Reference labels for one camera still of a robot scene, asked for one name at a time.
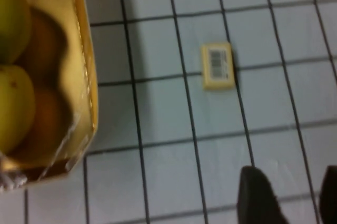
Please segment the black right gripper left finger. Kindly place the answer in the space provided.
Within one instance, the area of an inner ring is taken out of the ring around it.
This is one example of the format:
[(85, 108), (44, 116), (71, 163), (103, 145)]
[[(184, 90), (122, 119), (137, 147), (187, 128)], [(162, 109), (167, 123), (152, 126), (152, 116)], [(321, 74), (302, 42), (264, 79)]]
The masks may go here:
[(258, 168), (244, 166), (237, 197), (238, 223), (288, 223), (267, 176)]

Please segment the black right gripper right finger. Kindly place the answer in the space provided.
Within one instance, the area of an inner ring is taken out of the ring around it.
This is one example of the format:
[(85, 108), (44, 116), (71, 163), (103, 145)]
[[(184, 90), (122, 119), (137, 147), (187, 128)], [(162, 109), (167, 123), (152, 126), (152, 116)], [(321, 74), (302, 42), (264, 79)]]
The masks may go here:
[(336, 166), (326, 169), (321, 186), (319, 211), (323, 223), (336, 223)]

